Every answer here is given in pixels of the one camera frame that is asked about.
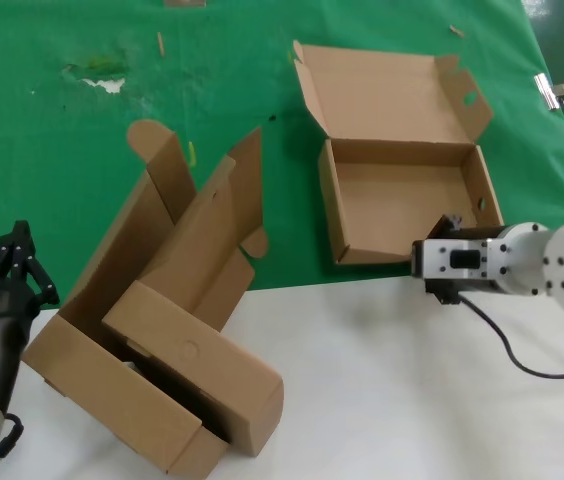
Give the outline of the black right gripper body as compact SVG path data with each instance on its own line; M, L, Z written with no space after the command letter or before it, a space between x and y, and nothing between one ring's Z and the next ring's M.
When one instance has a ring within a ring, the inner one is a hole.
M422 280L425 292L443 305L459 304L464 292L503 291L489 244L505 227L463 227L461 222L458 216L443 215L425 239L412 244L411 276Z

